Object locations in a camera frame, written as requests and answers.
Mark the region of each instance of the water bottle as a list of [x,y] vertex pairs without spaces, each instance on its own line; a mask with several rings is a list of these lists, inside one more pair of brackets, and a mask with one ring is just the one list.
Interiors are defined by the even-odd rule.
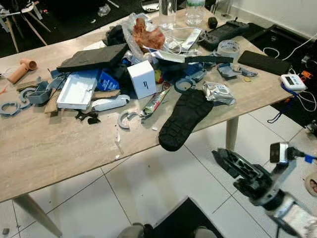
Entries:
[[159,0],[160,27],[173,29],[176,21],[177,0]]
[[205,7],[205,0],[187,0],[186,6],[187,25],[199,25],[204,17],[202,8]]

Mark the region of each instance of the black game controller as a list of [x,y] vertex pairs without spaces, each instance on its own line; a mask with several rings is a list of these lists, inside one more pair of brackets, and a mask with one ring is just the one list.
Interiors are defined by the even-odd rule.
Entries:
[[221,41],[229,40],[249,30],[249,24],[239,21],[227,21],[226,24],[207,32],[203,41],[199,44],[209,51],[218,47]]

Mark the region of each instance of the digital display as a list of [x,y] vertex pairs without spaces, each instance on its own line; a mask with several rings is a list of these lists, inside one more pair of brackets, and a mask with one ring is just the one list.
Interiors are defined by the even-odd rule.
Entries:
[[294,82],[291,80],[291,78],[290,77],[285,77],[286,78],[286,80],[287,80],[287,82],[290,84],[290,85],[294,85]]

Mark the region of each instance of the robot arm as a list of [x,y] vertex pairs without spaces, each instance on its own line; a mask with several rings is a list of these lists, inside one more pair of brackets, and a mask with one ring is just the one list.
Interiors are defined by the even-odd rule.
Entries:
[[270,146],[270,162],[276,166],[272,173],[260,165],[252,165],[243,157],[225,149],[213,151],[217,163],[233,178],[241,176],[234,186],[249,197],[255,206],[262,206],[266,214],[287,233],[299,238],[317,238],[317,217],[290,193],[280,189],[296,167],[296,157],[305,154],[288,143]]

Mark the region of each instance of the white cardboard box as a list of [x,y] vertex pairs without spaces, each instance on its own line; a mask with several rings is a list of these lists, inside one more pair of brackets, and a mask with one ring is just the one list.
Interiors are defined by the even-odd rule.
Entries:
[[154,70],[148,60],[128,67],[128,71],[138,99],[156,93]]

